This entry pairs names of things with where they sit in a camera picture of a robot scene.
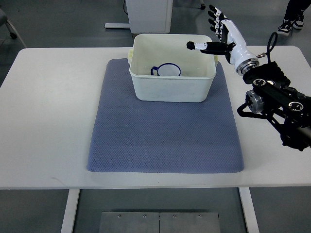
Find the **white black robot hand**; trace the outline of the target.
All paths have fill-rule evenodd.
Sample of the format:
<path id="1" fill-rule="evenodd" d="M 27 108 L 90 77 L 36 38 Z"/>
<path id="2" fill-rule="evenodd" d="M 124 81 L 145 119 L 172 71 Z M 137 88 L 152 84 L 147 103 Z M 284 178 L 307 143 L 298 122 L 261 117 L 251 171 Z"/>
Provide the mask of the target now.
<path id="1" fill-rule="evenodd" d="M 209 6 L 208 15 L 210 16 L 208 19 L 211 24 L 210 29 L 215 33 L 219 42 L 189 41 L 187 49 L 197 50 L 204 54 L 223 55 L 241 76 L 250 69 L 258 67 L 258 58 L 248 50 L 242 34 L 233 21 L 213 5 Z"/>

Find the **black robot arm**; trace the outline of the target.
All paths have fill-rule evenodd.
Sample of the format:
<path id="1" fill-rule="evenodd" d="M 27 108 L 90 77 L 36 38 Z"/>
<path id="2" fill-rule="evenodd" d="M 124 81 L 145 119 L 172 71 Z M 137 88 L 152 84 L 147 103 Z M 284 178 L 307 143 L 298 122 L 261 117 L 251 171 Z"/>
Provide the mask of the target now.
<path id="1" fill-rule="evenodd" d="M 248 64 L 240 69 L 243 81 L 252 85 L 245 94 L 245 102 L 237 109 L 241 117 L 267 120 L 280 134 L 282 144 L 299 151 L 311 145 L 311 99 L 290 86 L 270 53 L 277 42 L 277 33 L 271 34 L 267 63 Z"/>

